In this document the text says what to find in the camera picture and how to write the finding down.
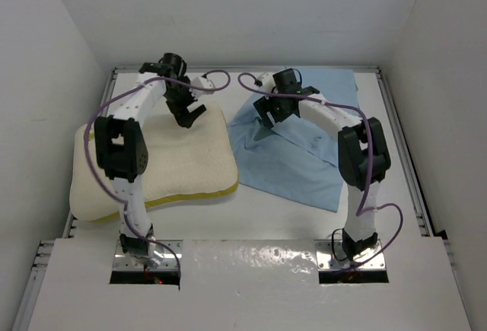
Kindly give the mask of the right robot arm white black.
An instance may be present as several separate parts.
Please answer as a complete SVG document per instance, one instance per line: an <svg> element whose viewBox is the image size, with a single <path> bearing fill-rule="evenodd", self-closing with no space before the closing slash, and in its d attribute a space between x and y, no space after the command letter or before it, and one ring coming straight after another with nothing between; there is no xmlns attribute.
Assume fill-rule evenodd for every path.
<svg viewBox="0 0 487 331"><path fill-rule="evenodd" d="M377 193L391 159L380 121L357 107L334 103L315 87L305 87L293 69L255 78L260 99L254 103L264 125L272 128L291 116L305 119L332 136L338 145L338 168L347 184L348 214L342 229L345 259L373 248Z"/></svg>

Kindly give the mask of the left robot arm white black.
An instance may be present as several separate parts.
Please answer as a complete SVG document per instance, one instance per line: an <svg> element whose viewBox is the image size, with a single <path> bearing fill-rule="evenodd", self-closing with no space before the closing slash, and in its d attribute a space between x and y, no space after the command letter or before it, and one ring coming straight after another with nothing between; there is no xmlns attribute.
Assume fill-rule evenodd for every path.
<svg viewBox="0 0 487 331"><path fill-rule="evenodd" d="M154 105L165 99L177 125L190 128L206 108L200 105L191 110L189 106L214 88L205 76L189 78L186 67L174 53L164 54L158 62L144 63L126 101L109 116L94 121L97 165L112 183L120 204L122 250L146 267L159 265L169 248L155 240L145 208L142 175L149 153L142 127Z"/></svg>

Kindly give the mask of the light blue pillowcase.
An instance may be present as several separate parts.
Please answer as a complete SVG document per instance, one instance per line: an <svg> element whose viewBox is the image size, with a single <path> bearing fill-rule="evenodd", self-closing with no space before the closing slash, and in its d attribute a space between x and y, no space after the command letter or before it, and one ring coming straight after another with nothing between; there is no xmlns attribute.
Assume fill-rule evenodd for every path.
<svg viewBox="0 0 487 331"><path fill-rule="evenodd" d="M336 140L296 116L266 128L253 106L258 97L252 94L228 123L240 183L337 212L344 181Z"/></svg>

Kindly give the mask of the cream memory foam pillow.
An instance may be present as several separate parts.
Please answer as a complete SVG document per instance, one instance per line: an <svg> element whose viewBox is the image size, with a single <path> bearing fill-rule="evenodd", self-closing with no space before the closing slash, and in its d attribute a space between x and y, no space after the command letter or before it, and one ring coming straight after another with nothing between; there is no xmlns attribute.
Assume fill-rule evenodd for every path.
<svg viewBox="0 0 487 331"><path fill-rule="evenodd" d="M85 152L95 157L94 136L75 133L71 213L81 221L98 221L118 215L118 205L101 188L90 171ZM213 199L238 188L239 173L231 148L224 113L216 103L189 129L169 114L156 113L142 127L148 147L148 167L142 176L146 208L171 202Z"/></svg>

